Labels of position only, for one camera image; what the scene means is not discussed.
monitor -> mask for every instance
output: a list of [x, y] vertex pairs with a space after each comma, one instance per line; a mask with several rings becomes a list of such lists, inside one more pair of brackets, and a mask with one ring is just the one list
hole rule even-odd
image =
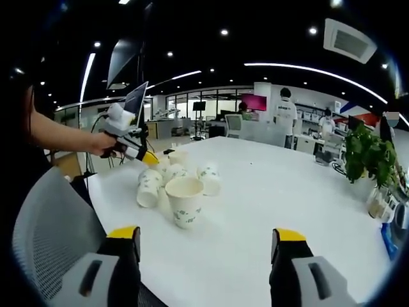
[[193, 103], [193, 111], [205, 111], [205, 110], [206, 110], [205, 101], [197, 101]]
[[250, 110], [267, 111], [267, 97], [243, 94], [242, 102], [245, 102]]
[[348, 117], [348, 128], [350, 130], [356, 130], [361, 123], [364, 123], [364, 122], [354, 116]]
[[131, 91], [125, 98], [125, 106], [123, 107], [123, 109], [128, 112], [134, 113], [137, 116], [136, 125], [138, 127], [139, 121], [141, 120], [141, 111], [143, 109], [143, 100], [145, 98], [147, 87], [148, 82], [145, 82], [144, 84]]

upside-down paper cup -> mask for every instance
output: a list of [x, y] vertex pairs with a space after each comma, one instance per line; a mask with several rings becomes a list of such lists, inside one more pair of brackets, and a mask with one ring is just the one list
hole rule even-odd
[[147, 169], [139, 175], [136, 201], [145, 208], [152, 208], [158, 202], [158, 190], [162, 185], [162, 176], [153, 169]]
[[180, 164], [172, 164], [170, 165], [165, 172], [164, 177], [164, 185], [166, 185], [169, 181], [176, 177], [186, 177], [187, 170]]
[[197, 169], [197, 177], [204, 185], [203, 194], [207, 196], [219, 195], [222, 186], [219, 171], [213, 164]]

green plant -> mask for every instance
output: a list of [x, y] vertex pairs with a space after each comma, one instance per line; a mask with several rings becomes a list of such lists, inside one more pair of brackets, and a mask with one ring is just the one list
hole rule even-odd
[[351, 183], [368, 174], [369, 178], [376, 180], [379, 189], [397, 184], [394, 171], [396, 152], [391, 142], [374, 136], [361, 123], [356, 130], [348, 133], [345, 143], [345, 170]]

cup rim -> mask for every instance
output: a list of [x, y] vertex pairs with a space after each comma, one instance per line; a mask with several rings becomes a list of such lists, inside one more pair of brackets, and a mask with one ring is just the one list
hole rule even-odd
[[[170, 186], [169, 184], [171, 184], [171, 183], [174, 184], [175, 181], [186, 181], [186, 180], [196, 181], [201, 187], [200, 191], [197, 192], [197, 193], [191, 194], [191, 195], [187, 195], [187, 196], [178, 196], [178, 195], [175, 195], [172, 192], [169, 192], [169, 186]], [[165, 192], [166, 192], [166, 194], [168, 194], [168, 195], [170, 195], [172, 197], [175, 197], [175, 198], [193, 198], [193, 197], [203, 193], [204, 188], [205, 188], [205, 185], [202, 183], [202, 181], [200, 181], [197, 178], [194, 178], [194, 177], [176, 177], [176, 178], [170, 179], [170, 181], [165, 185]]]

glass wall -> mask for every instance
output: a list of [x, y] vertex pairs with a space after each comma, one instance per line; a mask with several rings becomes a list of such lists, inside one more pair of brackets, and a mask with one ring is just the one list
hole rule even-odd
[[208, 116], [215, 116], [217, 110], [217, 90], [202, 91], [202, 101], [206, 102], [205, 111], [201, 112], [204, 120]]
[[236, 90], [219, 90], [217, 96], [217, 114], [220, 114], [220, 111], [236, 111]]
[[191, 120], [196, 119], [196, 112], [193, 111], [193, 104], [195, 102], [200, 102], [201, 101], [201, 96], [200, 96], [200, 91], [195, 91], [194, 93], [189, 93], [189, 103], [187, 104], [187, 117], [189, 117]]
[[248, 88], [222, 88], [208, 91], [194, 91], [181, 95], [166, 97], [167, 109], [177, 108], [180, 110], [178, 117], [188, 117], [191, 120], [196, 119], [196, 112], [193, 111], [195, 102], [206, 102], [206, 109], [197, 116], [202, 116], [204, 120], [214, 119], [221, 110], [235, 112], [238, 109], [238, 104], [242, 101], [241, 96], [244, 93], [253, 93], [253, 87]]
[[178, 118], [187, 116], [187, 94], [176, 96], [176, 108], [180, 110], [177, 114]]

